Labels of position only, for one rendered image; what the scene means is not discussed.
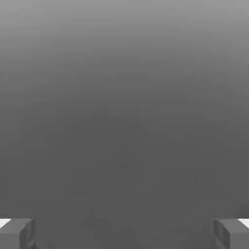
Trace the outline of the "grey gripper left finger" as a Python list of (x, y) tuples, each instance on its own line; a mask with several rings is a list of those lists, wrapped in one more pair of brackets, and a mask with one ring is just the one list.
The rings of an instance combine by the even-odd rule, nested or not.
[(0, 249), (37, 249), (36, 221), (0, 218)]

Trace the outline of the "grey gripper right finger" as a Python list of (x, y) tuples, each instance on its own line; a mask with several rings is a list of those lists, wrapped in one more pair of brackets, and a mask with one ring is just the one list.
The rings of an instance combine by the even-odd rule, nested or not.
[(215, 219), (215, 249), (249, 249), (249, 218)]

